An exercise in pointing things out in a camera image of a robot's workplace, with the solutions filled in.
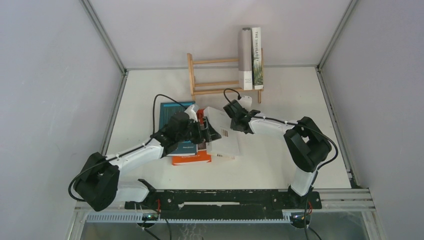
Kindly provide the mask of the white thick book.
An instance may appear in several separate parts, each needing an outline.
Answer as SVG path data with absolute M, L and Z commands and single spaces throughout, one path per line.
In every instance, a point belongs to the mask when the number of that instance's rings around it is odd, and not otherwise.
M 220 135 L 219 139 L 206 143 L 206 152 L 211 156 L 229 159 L 239 156 L 237 133 L 230 128 L 231 119 L 227 113 L 210 106 L 203 113 L 209 125 Z

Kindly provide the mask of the orange book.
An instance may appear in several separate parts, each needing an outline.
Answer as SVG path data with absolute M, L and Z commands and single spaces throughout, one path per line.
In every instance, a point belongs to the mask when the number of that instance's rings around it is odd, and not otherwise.
M 207 153 L 206 142 L 197 145 L 196 154 L 173 155 L 171 163 L 173 166 L 188 165 L 194 163 L 210 163 L 212 156 Z

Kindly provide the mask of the teal Humor book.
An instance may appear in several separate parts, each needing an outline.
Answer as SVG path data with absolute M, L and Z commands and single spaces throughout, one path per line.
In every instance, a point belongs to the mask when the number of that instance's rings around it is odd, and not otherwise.
M 184 107 L 181 107 L 175 102 L 162 102 L 159 111 L 159 127 L 163 128 L 170 118 L 178 112 L 183 112 Z M 198 147 L 190 141 L 179 142 L 177 148 L 169 154 L 169 156 L 193 156 L 198 152 Z

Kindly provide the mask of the white Singularity palm book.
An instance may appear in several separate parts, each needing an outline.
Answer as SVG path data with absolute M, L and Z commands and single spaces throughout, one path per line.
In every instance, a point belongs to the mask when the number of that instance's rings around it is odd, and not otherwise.
M 262 59 L 262 38 L 261 28 L 251 28 L 252 44 L 252 80 L 255 90 L 261 90 L 264 87 L 263 78 L 263 59 Z

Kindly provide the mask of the grey notebook with elastic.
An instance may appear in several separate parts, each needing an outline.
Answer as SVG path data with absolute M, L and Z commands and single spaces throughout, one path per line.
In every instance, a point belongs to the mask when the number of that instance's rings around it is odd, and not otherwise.
M 243 90 L 253 89 L 251 28 L 244 27 L 238 34 L 238 80 Z

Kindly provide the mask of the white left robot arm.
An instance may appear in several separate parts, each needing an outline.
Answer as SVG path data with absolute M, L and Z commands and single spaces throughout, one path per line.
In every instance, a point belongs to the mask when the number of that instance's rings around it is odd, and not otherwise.
M 166 157 L 178 148 L 179 143 L 202 144 L 221 137 L 207 117 L 200 123 L 196 114 L 177 112 L 150 136 L 147 143 L 108 156 L 99 152 L 91 154 L 81 172 L 71 181 L 68 192 L 96 212 L 113 202 L 137 202 L 149 209 L 157 200 L 150 187 L 141 180 L 124 181 L 120 178 L 143 164 Z

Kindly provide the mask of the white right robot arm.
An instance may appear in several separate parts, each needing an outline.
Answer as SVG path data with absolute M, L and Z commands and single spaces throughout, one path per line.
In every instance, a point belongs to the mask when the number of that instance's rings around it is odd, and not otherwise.
M 259 110 L 247 110 L 238 100 L 232 100 L 223 110 L 206 107 L 203 110 L 205 125 L 222 137 L 223 131 L 246 135 L 267 135 L 286 143 L 295 164 L 294 179 L 289 185 L 289 203 L 302 208 L 309 201 L 319 169 L 330 163 L 327 159 L 335 142 L 322 133 L 308 116 L 298 121 L 268 117 Z

